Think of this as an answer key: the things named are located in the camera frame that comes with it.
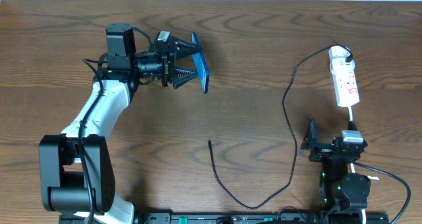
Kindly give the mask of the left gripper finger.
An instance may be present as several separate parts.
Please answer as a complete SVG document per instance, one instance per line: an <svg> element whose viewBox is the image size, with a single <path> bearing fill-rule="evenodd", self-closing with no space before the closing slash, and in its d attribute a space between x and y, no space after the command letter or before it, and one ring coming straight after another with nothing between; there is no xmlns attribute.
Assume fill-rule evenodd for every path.
<svg viewBox="0 0 422 224"><path fill-rule="evenodd" d="M185 42L174 36L169 37L169 52L175 60L179 60L202 51L202 47L195 43Z"/></svg>
<svg viewBox="0 0 422 224"><path fill-rule="evenodd" d="M175 68L176 75L171 78L171 83L174 89L178 89L185 83L193 80L198 76L197 71L192 69Z"/></svg>

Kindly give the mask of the blue Galaxy smartphone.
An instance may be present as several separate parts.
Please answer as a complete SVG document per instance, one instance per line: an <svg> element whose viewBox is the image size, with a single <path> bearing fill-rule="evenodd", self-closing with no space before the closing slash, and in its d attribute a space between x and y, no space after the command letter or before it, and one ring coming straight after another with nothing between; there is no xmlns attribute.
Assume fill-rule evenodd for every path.
<svg viewBox="0 0 422 224"><path fill-rule="evenodd" d="M208 65L202 50L193 54L193 61L195 63L198 78L202 86L202 91L204 94L207 94L210 81L210 71L208 69Z"/></svg>

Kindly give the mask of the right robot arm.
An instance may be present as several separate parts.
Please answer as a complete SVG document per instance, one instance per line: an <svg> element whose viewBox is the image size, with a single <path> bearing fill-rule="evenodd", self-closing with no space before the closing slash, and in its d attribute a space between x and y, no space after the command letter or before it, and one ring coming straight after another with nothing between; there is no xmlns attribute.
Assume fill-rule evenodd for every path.
<svg viewBox="0 0 422 224"><path fill-rule="evenodd" d="M354 122L331 143L318 141L316 124L308 120L301 149L309 150L309 160L322 164L319 192L326 209L321 211L323 223L366 223L371 181L355 171L353 162L361 157L367 143Z"/></svg>

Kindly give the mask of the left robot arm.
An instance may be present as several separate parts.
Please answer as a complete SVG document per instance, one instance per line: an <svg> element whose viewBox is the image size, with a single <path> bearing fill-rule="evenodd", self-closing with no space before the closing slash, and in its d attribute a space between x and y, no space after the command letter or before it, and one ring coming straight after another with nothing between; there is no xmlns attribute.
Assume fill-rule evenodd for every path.
<svg viewBox="0 0 422 224"><path fill-rule="evenodd" d="M203 89L209 71L198 37L186 42L168 31L136 50L138 28L129 23L106 27L107 51L86 59L93 73L92 93L74 121L39 144L42 204L59 213L60 223L143 223L136 206L116 193L107 141L139 86L159 80L179 88L198 78Z"/></svg>

